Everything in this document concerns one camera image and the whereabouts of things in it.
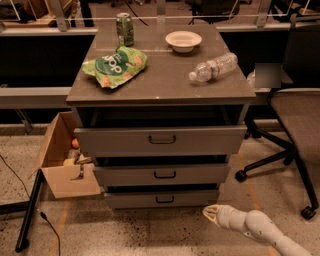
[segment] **black cable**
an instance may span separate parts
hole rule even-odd
[[[130,4],[127,0],[125,0],[126,5],[129,7],[130,11],[133,13],[134,16],[136,16],[144,25],[149,26],[147,23],[145,23],[135,12],[132,10]]]
[[[1,160],[4,162],[4,164],[10,169],[10,171],[13,172],[14,175],[16,175],[16,177],[21,181],[23,187],[24,187],[24,190],[26,191],[28,197],[30,198],[30,195],[28,193],[28,190],[26,188],[26,185],[24,184],[24,182],[22,181],[22,179],[18,176],[18,174],[7,164],[7,162],[4,160],[4,158],[2,157],[2,155],[0,154],[0,158]]]
[[[52,224],[50,223],[50,221],[47,218],[47,215],[45,215],[44,212],[40,212],[40,216],[42,219],[44,219],[46,222],[48,222],[48,224],[50,225],[50,227],[52,228],[53,232],[56,234],[57,238],[58,238],[58,255],[60,256],[60,237],[57,233],[57,231],[54,229],[54,227],[52,226]]]

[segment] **can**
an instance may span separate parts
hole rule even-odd
[[[117,14],[116,21],[119,44],[132,46],[134,43],[134,33],[130,14],[126,12],[119,13]]]

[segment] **chip bag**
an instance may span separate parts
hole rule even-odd
[[[147,61],[143,52],[120,46],[111,56],[84,62],[82,70],[95,76],[101,87],[114,89],[145,69]]]

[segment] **bottle cap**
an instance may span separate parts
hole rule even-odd
[[[197,74],[196,74],[196,72],[190,72],[190,73],[189,73],[189,79],[190,79],[191,81],[196,81],[196,80],[197,80]]]

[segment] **white bowl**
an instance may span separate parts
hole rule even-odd
[[[190,31],[175,31],[166,36],[168,44],[176,52],[191,52],[196,45],[202,42],[201,36]]]

